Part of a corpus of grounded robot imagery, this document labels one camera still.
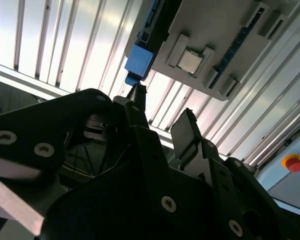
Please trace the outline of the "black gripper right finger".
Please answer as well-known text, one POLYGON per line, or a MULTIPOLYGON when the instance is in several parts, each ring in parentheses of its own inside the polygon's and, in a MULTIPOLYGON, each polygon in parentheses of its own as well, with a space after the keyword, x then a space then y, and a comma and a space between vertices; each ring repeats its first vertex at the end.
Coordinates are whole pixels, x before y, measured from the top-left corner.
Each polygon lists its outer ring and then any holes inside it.
POLYGON ((201 136, 193 111, 186 108, 171 128, 179 169, 201 178, 211 194, 208 207, 225 240, 288 240, 283 211, 237 159, 222 160, 217 147, 201 136))

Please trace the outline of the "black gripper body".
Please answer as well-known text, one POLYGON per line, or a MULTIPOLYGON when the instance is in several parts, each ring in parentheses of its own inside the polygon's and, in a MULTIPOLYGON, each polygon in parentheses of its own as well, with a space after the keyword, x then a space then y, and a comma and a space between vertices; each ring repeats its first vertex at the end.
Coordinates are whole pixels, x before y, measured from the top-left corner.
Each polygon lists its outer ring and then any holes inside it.
POLYGON ((58 199, 42 240, 191 240, 212 236, 214 167, 192 177, 165 159, 130 159, 58 199))

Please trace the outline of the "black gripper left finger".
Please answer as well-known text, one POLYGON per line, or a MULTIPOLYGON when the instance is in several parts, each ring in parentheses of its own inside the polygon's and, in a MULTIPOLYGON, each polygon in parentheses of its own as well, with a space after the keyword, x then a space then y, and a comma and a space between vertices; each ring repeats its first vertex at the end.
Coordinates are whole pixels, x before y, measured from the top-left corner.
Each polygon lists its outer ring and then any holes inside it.
POLYGON ((131 159, 149 157, 143 183, 133 181, 119 189, 119 203, 132 189, 133 207, 177 210, 172 178, 163 162, 158 134, 145 115, 146 90, 135 85, 127 97, 110 99, 96 89, 86 89, 39 104, 0 114, 0 208, 6 212, 45 212, 48 207, 73 208, 77 212, 110 203, 109 185, 97 189, 86 183, 55 199, 55 175, 69 149, 89 141, 105 143, 104 162, 112 168, 118 151, 130 151, 131 159))

